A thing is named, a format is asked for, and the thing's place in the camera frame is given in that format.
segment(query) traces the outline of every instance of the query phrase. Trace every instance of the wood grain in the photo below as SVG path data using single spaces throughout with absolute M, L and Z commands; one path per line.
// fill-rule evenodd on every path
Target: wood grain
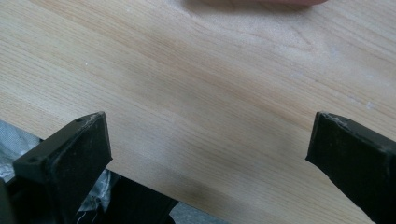
M 396 2 L 1 1 L 0 119 L 106 111 L 109 169 L 232 223 L 371 223 L 304 160 L 317 111 L 396 133 Z

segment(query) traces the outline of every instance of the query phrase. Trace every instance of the wooden board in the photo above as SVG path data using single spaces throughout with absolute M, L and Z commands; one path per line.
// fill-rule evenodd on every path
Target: wooden board
M 104 110 L 109 169 L 232 223 L 371 223 L 304 160 L 317 111 L 396 133 L 396 2 L 1 1 L 0 119 Z

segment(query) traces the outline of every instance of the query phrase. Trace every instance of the plywood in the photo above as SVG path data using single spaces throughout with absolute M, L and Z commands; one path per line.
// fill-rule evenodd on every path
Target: plywood
M 370 223 L 304 160 L 317 111 L 396 133 L 396 2 L 1 1 L 0 119 L 106 111 L 109 169 L 232 223 Z

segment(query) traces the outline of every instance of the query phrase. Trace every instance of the light wooden surface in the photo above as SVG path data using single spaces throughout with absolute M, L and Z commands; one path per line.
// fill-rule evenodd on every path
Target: light wooden surface
M 232 223 L 371 223 L 304 160 L 317 111 L 396 133 L 396 2 L 0 2 L 0 119 L 106 111 L 109 169 Z

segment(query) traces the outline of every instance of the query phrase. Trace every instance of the hand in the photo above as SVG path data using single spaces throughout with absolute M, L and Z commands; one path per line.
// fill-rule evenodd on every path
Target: hand
M 257 1 L 312 6 L 312 5 L 324 3 L 327 0 L 257 0 Z

